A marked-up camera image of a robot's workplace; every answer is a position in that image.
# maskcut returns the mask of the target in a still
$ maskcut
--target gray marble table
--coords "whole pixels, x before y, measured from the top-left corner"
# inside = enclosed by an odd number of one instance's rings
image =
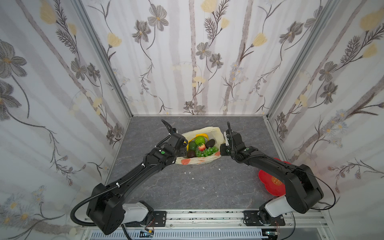
[[[278,157],[262,117],[133,117],[122,142],[109,182],[119,179],[137,166],[167,130],[161,119],[179,133],[203,127],[227,129],[242,135],[248,146]],[[259,169],[239,164],[222,156],[208,164],[166,167],[134,190],[127,203],[146,201],[154,209],[245,209],[258,208],[271,199],[258,178]]]

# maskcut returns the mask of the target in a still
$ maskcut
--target white plastic bag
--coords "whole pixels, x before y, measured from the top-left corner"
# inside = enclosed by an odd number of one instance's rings
[[[221,157],[220,155],[220,145],[225,143],[224,136],[220,131],[220,128],[218,127],[205,127],[199,130],[194,130],[191,132],[183,133],[182,135],[187,139],[189,142],[191,139],[194,139],[197,134],[205,133],[208,135],[209,139],[215,139],[215,147],[219,149],[218,152],[216,152],[214,155],[208,156],[208,157],[192,157],[192,158],[184,158],[184,157],[178,157],[176,158],[176,164],[182,164],[182,165],[191,165],[191,164],[201,164],[201,163],[209,163],[212,162],[215,159],[218,159]]]

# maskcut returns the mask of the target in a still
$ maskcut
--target black cable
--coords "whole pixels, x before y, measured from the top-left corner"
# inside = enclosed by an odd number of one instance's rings
[[[285,167],[285,168],[288,168],[288,169],[291,169],[291,170],[298,170],[298,171],[301,171],[301,172],[305,172],[305,173],[307,173],[307,174],[309,174],[309,175],[311,175],[311,176],[313,176],[313,177],[319,179],[320,181],[322,181],[322,182],[323,182],[323,183],[324,183],[324,184],[331,190],[331,192],[332,192],[332,194],[333,194],[333,199],[334,199],[333,204],[332,204],[330,207],[326,207],[326,208],[324,208],[324,209],[311,208],[312,210],[328,210],[328,209],[333,208],[333,207],[336,205],[336,195],[335,195],[335,192],[333,192],[332,188],[331,188],[326,182],[324,182],[323,180],[321,180],[321,179],[318,178],[317,176],[315,176],[315,175],[313,175],[313,174],[311,174],[311,173],[309,173],[309,172],[306,172],[306,171],[304,171],[304,170],[298,169],[298,168],[295,168],[295,169],[294,169],[294,168],[291,168],[291,167],[289,166],[289,164],[283,164],[281,161],[278,161],[278,160],[276,160],[276,159],[274,159],[274,158],[272,158],[272,157],[270,157],[270,156],[268,156],[268,155],[255,155],[255,156],[251,156],[251,157],[246,158],[244,161],[246,161],[246,160],[248,160],[248,159],[251,159],[251,158],[253,158],[253,157],[266,157],[266,158],[269,158],[269,159],[275,161],[276,163],[278,163],[279,165],[281,165],[281,166],[283,166],[283,167]]]
[[[132,238],[131,238],[131,237],[128,235],[128,233],[127,233],[127,229],[125,229],[124,224],[121,225],[121,228],[122,228],[122,231],[124,232],[125,237],[126,237],[128,240],[132,240]]]
[[[133,179],[134,177],[136,177],[140,172],[142,171],[142,169],[140,169],[140,171],[137,171],[132,177],[130,177],[129,179],[123,181],[122,183],[120,183],[120,185],[123,185],[124,183],[130,181],[131,179]],[[83,206],[84,204],[86,204],[87,202],[90,202],[92,199],[95,199],[97,198],[98,196],[101,196],[101,195],[104,195],[116,188],[118,188],[119,186],[113,186],[111,188],[109,188],[108,190],[105,190],[103,191],[102,193],[99,193],[99,194],[96,194],[96,195],[93,195],[93,196],[90,196],[88,197],[87,199],[84,199],[83,201],[81,201],[79,204],[77,204],[75,207],[73,207],[71,213],[70,213],[70,217],[71,217],[71,220],[78,224],[78,225],[82,225],[82,226],[86,226],[86,227],[94,227],[96,226],[96,224],[94,222],[84,222],[84,221],[81,221],[79,220],[78,218],[76,218],[75,216],[75,213],[76,211],[81,207]]]
[[[326,182],[324,182],[323,180],[321,180],[320,178],[316,177],[315,175],[313,175],[313,174],[311,174],[311,173],[309,173],[309,172],[306,172],[306,171],[301,170],[301,169],[296,169],[296,170],[305,172],[305,173],[307,173],[307,174],[309,174],[309,175],[311,175],[311,176],[313,176],[313,177],[319,179],[319,180],[322,181],[325,185],[327,185],[327,187],[331,190],[331,192],[332,192],[332,194],[333,194],[334,201],[333,201],[333,204],[332,204],[330,207],[326,207],[326,208],[324,208],[324,209],[318,209],[318,208],[311,208],[311,209],[313,209],[313,210],[328,210],[328,209],[333,208],[333,207],[336,205],[336,195],[335,195],[335,192],[333,192],[332,188],[331,188]]]
[[[293,215],[293,212],[292,213],[292,216],[293,216],[293,231],[291,232],[291,234],[288,236],[288,237],[285,237],[283,239],[280,239],[280,240],[284,240],[284,239],[287,239],[289,238],[290,236],[292,236],[292,234],[295,232],[295,229],[296,229],[296,220],[295,220],[295,216]]]

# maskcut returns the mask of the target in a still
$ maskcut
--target floral wallpaper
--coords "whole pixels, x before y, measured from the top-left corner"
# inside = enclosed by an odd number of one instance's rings
[[[82,2],[133,113],[186,115],[266,114],[326,4]]]
[[[290,160],[335,192],[324,215],[338,240],[383,234],[383,58],[384,4],[341,1],[270,116]]]
[[[70,2],[0,15],[0,235],[80,239],[70,210],[106,181],[128,118]]]

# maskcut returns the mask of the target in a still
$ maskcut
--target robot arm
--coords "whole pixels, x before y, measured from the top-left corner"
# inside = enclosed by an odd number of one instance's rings
[[[268,201],[259,208],[259,221],[263,225],[269,225],[275,221],[275,217],[293,210],[304,214],[324,197],[307,165],[287,164],[263,154],[255,147],[246,147],[241,135],[231,130],[229,122],[225,133],[226,143],[220,146],[222,156],[231,156],[238,163],[257,167],[285,184],[284,196]]]
[[[185,156],[188,141],[176,133],[166,121],[162,120],[169,135],[144,156],[143,161],[122,178],[107,186],[97,185],[92,196],[80,202],[71,211],[74,223],[83,226],[98,226],[104,234],[114,232],[122,223],[135,222],[148,225],[153,219],[153,209],[143,201],[136,204],[124,204],[130,193],[141,183],[166,166],[175,163],[179,156]],[[235,161],[257,167],[276,177],[285,184],[286,195],[264,203],[259,208],[260,225],[269,225],[274,218],[293,210],[307,212],[324,196],[311,169],[302,164],[299,167],[286,164],[263,154],[257,148],[246,147],[241,136],[232,132],[228,122],[226,144],[220,146],[221,155],[231,156]],[[75,212],[88,204],[87,216],[93,221],[83,222],[75,217]]]

